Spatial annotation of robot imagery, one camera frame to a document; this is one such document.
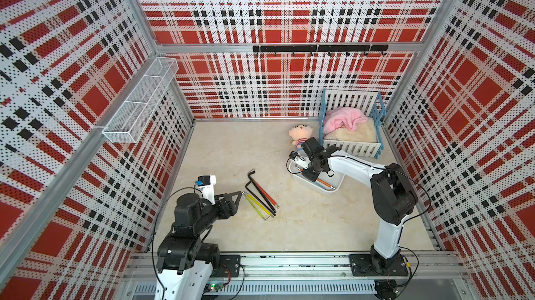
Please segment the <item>thin black hex key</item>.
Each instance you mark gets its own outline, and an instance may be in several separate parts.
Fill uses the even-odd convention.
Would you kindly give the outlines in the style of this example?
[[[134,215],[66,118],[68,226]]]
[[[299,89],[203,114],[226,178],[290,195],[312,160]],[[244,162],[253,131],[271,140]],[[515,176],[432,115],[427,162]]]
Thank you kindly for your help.
[[[252,181],[249,181],[246,185],[245,185],[245,188],[248,192],[248,194],[252,197],[253,201],[267,214],[269,214],[269,216],[271,217],[275,217],[275,214],[273,213],[273,211],[249,188],[249,185],[252,184]]]

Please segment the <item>red hex key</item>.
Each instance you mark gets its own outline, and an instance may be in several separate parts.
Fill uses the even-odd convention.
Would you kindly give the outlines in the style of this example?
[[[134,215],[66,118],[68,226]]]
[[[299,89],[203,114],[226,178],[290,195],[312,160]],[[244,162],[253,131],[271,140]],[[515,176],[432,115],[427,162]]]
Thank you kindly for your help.
[[[279,205],[276,203],[276,201],[263,189],[263,187],[259,183],[257,183],[256,180],[253,180],[253,182],[256,185],[257,189],[263,194],[263,196],[278,209]]]

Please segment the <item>orange hex key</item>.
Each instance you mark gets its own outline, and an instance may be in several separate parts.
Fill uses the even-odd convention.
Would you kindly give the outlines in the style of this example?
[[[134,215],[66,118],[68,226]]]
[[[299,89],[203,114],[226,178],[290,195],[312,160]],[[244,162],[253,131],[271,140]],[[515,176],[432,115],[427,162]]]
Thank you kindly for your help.
[[[336,189],[334,186],[332,186],[331,184],[321,180],[320,178],[316,179],[316,182],[321,183],[323,186],[327,187],[330,190],[335,190]]]

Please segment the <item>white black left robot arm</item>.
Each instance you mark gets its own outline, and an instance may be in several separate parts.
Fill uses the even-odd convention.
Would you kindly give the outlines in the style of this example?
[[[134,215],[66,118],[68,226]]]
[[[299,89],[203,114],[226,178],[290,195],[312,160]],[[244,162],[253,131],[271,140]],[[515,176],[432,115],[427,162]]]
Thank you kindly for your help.
[[[236,215],[241,198],[240,191],[216,195],[214,203],[192,192],[177,198],[175,221],[153,266],[156,299],[202,298],[208,279],[220,267],[219,246],[206,243],[203,233],[216,221]]]

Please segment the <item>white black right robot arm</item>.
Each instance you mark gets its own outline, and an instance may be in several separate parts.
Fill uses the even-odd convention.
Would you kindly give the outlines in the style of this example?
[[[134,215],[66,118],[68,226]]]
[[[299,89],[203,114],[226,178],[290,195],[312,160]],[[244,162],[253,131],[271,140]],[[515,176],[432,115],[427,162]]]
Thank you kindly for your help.
[[[351,258],[354,276],[410,275],[399,242],[418,196],[398,164],[366,162],[337,146],[324,148],[314,137],[302,144],[300,152],[291,152],[288,161],[310,183],[324,173],[348,176],[370,188],[373,208],[380,218],[378,233],[369,254]]]

